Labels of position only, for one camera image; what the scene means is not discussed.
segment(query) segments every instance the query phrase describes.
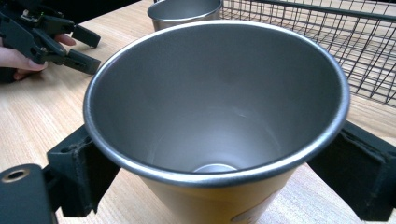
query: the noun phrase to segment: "wooden table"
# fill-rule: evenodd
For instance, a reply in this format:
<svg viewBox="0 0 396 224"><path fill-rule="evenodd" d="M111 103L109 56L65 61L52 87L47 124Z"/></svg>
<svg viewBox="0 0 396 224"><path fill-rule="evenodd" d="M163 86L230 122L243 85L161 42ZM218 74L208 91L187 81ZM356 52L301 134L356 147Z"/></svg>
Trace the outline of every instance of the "wooden table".
<svg viewBox="0 0 396 224"><path fill-rule="evenodd" d="M82 25L102 37L97 49L74 49L104 62L152 33L150 0ZM92 77L50 64L41 74L0 84L0 171L24 163L48 164L46 152L83 124L82 103ZM396 108L352 96L348 120L396 145ZM60 223L178 223L136 175L121 170L98 214L63 217ZM396 223L396 216L390 222ZM352 210L307 165L297 169L259 223L360 223Z"/></svg>

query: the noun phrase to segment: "metal wire rack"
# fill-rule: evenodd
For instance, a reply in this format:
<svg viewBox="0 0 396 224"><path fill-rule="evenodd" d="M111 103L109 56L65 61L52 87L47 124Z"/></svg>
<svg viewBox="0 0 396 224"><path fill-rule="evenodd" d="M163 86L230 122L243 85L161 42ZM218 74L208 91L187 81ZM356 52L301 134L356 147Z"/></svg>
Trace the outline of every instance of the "metal wire rack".
<svg viewBox="0 0 396 224"><path fill-rule="evenodd" d="M396 107L396 2L223 0L221 17L285 27L314 40L343 67L351 92Z"/></svg>

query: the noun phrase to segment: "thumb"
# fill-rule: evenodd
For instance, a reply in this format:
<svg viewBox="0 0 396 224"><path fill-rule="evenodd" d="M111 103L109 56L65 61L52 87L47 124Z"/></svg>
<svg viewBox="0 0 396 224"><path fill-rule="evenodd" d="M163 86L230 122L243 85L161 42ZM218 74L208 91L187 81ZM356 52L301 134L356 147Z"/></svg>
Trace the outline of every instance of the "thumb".
<svg viewBox="0 0 396 224"><path fill-rule="evenodd" d="M15 49L0 47L0 67L12 67L30 71L41 71L46 68L46 65L33 62Z"/></svg>

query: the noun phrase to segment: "stainless steel cup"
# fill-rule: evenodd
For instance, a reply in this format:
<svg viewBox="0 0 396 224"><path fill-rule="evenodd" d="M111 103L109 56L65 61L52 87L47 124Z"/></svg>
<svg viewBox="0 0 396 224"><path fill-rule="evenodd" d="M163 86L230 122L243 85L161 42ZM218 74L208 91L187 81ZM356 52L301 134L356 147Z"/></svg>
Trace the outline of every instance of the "stainless steel cup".
<svg viewBox="0 0 396 224"><path fill-rule="evenodd" d="M148 8L154 30L193 21L219 20L222 0L161 0Z"/></svg>
<svg viewBox="0 0 396 224"><path fill-rule="evenodd" d="M305 37L200 21L112 56L87 90L84 118L94 143L181 223L250 223L333 140L348 105L342 69Z"/></svg>

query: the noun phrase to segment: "cup rim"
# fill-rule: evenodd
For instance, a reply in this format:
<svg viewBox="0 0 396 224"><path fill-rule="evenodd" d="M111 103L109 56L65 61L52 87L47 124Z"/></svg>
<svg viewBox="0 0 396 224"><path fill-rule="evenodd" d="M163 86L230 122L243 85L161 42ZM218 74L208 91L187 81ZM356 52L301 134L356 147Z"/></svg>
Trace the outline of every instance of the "cup rim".
<svg viewBox="0 0 396 224"><path fill-rule="evenodd" d="M211 10L211 11L205 13L205 14L198 15L198 16L194 16L194 17L181 18L181 19L161 19L161 18L158 18L158 17L156 17L155 15L153 15L152 10L154 10L154 8L156 8L156 7L160 7L161 4L165 4L166 1L172 1L172 0L160 0L160 1L158 1L158 2L156 2L156 3L154 3L154 4L152 4L152 5L148 8L148 16L149 16L152 20L154 20L154 21L167 21L167 22L195 21L195 20L199 20L199 19L201 19L201 18L207 17L207 16L209 16L209 15L215 14L215 13L218 12L218 11L221 9L221 7L222 7L222 0L218 0L218 1L219 1L219 5L218 5L215 9L213 9L213 10Z"/></svg>
<svg viewBox="0 0 396 224"><path fill-rule="evenodd" d="M123 155L117 151L111 144L109 144L106 139L101 135L97 124L95 124L92 117L92 96L96 90L96 83L99 82L104 75L104 71L108 66L113 64L115 60L126 50L144 42L148 41L153 37L161 35L165 32L174 32L179 29L188 29L192 26L204 26L204 25L247 25L255 26L259 28L271 29L274 31L283 32L287 35L292 35L296 38L300 38L305 43L309 44L313 48L317 49L332 65L335 70L337 79L340 82L340 100L338 108L335 110L335 114L330 124L325 127L322 133L319 133L316 138L314 138L310 143L301 147L299 150L285 155L276 161L267 162L259 166L250 167L247 169L230 171L224 173L187 173L187 172L177 172L160 169L156 166L151 166L140 161L134 161L131 158ZM302 35L296 34L293 31L277 27L270 24L264 24L255 21L196 21L192 23L182 24L179 26L171 27L168 29L161 30L159 32L152 33L142 37L135 42L129 44L123 49L119 50L112 57L110 57L98 70L97 74L92 78L88 89L85 94L83 103L83 117L85 121L85 128L87 129L92 141L96 146L113 162L115 162L121 168L124 168L136 175L141 175L148 179L157 180L163 183L168 183L178 186L188 186L188 187L198 187L198 188L213 188L213 187L229 187L239 184L246 184L250 182L255 182L258 180L263 180L275 175L280 175L282 173L291 170L309 159L316 156L323 148L330 144L330 142L335 138L335 136L343 128L347 112L349 109L349 85L347 83L347 78L345 77L344 71L334 57L325 49L323 49L318 44L314 43L312 40L304 37Z"/></svg>

